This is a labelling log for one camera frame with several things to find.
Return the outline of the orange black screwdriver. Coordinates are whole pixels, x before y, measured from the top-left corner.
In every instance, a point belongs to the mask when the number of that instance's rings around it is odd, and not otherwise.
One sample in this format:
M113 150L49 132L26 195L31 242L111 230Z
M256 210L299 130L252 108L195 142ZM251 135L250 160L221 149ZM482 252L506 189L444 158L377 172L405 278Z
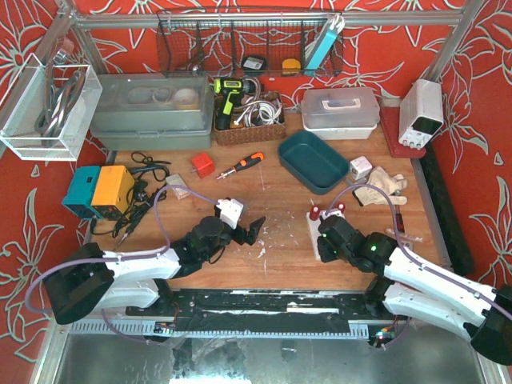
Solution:
M216 177L217 180L227 178L231 176L232 174L241 172L243 170L248 170L249 168L256 166L260 162L264 160L264 154L262 152L257 152L254 154L251 154L239 162L237 162L234 166L229 168L228 170L225 170L220 173L219 176Z

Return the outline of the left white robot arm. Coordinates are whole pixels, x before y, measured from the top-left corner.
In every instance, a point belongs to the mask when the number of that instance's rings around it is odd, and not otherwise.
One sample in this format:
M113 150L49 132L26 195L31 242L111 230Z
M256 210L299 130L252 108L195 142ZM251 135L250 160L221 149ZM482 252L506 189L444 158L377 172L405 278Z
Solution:
M206 262L215 263L231 242L252 246L265 220L245 229L207 216L170 248L118 253L103 251L96 242L85 244L43 277L54 318L67 325L95 310L152 306L159 298L158 279L186 277Z

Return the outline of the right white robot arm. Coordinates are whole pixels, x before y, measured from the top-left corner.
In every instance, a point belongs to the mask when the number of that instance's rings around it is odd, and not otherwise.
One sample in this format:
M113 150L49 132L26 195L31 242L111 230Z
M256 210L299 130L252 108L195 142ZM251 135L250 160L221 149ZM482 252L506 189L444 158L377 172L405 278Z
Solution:
M458 276L403 248L390 236L367 236L344 217L320 220L317 248L323 262L336 259L374 274L366 305L377 313L415 318L456 334L476 352L511 364L511 287L496 289Z

